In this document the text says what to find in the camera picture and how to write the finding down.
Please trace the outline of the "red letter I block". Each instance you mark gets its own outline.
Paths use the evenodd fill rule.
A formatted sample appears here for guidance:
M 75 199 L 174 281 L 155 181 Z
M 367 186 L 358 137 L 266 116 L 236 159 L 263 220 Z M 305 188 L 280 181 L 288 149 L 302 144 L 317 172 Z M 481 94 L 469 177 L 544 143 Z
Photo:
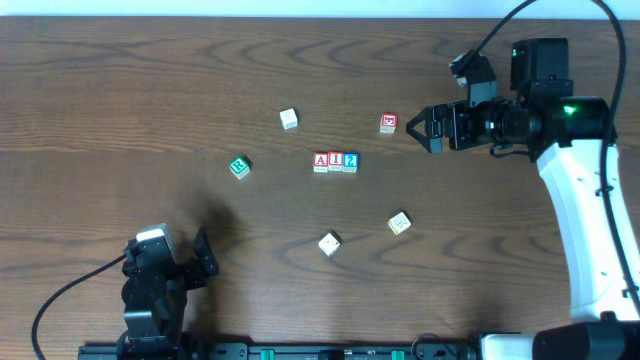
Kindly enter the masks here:
M 344 166 L 344 153 L 343 152 L 329 152 L 328 153 L 328 170 L 330 172 L 342 172 Z

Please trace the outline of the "red letter A block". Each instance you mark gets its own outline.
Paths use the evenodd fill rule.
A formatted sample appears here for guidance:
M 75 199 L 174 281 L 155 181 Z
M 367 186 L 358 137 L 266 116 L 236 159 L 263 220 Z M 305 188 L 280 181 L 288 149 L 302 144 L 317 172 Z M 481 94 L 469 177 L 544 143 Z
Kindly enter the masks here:
M 328 154 L 326 152 L 316 152 L 313 155 L 313 171 L 316 173 L 329 171 Z

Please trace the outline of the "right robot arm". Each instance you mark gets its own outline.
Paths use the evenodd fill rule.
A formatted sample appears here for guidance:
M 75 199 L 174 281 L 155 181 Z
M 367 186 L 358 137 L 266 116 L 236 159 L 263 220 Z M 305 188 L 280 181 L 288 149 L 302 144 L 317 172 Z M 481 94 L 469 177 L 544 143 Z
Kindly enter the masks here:
M 570 279 L 566 326 L 534 335 L 486 334 L 468 359 L 635 359 L 639 251 L 623 200 L 618 151 L 605 136 L 609 108 L 577 96 L 564 38 L 515 42 L 509 100 L 488 59 L 467 52 L 450 69 L 465 100 L 424 108 L 406 130 L 428 152 L 509 147 L 537 166 L 554 206 Z

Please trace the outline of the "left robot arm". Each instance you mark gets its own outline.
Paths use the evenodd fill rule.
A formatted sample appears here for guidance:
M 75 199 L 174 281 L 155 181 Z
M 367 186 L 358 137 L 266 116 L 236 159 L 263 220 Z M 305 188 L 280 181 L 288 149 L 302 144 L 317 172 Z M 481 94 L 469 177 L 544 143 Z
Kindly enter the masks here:
M 182 331 L 187 293 L 204 287 L 219 265 L 203 227 L 192 248 L 193 257 L 177 262 L 164 223 L 141 230 L 127 243 L 121 296 L 129 343 L 118 342 L 119 359 L 192 359 L 199 354 L 197 342 Z

